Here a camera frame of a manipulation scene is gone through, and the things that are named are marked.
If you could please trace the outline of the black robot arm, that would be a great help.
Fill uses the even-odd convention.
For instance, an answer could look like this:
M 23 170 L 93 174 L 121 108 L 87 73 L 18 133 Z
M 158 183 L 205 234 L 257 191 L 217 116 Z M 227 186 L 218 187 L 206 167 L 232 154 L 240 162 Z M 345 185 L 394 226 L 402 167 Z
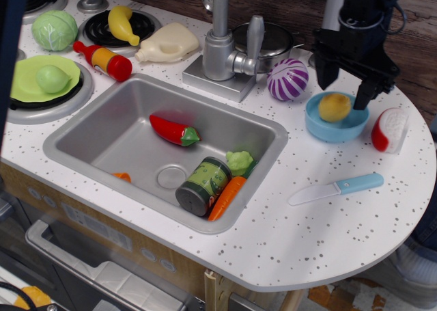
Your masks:
M 390 30 L 394 9 L 406 23 L 398 0 L 343 0 L 337 15 L 339 30 L 313 31 L 319 86 L 323 90 L 330 86 L 340 69 L 358 77 L 361 84 L 356 93 L 355 110 L 364 110 L 380 93 L 389 93 L 395 86 L 400 69 L 384 50 L 386 37 L 403 29 Z

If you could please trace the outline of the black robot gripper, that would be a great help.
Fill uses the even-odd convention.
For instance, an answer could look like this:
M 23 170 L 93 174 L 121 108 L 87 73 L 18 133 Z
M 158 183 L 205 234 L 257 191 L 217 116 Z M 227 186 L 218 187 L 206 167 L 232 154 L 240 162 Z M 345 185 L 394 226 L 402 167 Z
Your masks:
M 340 29 L 338 48 L 320 44 L 315 54 L 318 85 L 325 90 L 343 69 L 358 77 L 362 83 L 354 102 L 355 110 L 364 110 L 381 92 L 390 92 L 399 75 L 399 67 L 384 50 L 387 32 L 382 28 L 357 30 Z

